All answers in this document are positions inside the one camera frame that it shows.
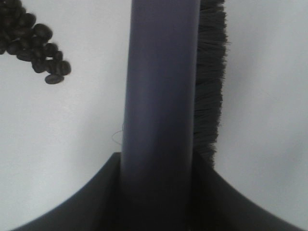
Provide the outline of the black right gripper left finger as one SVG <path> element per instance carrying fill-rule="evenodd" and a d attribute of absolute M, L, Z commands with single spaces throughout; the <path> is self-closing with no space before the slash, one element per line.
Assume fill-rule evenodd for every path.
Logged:
<path fill-rule="evenodd" d="M 73 196 L 17 227 L 18 231 L 118 231 L 118 180 L 121 154 L 113 153 Z"/>

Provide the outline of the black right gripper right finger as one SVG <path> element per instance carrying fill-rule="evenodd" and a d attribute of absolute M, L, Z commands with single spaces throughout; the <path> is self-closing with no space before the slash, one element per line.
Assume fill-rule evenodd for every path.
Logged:
<path fill-rule="evenodd" d="M 193 155 L 191 229 L 193 231 L 298 231 L 228 184 L 200 154 Z"/>

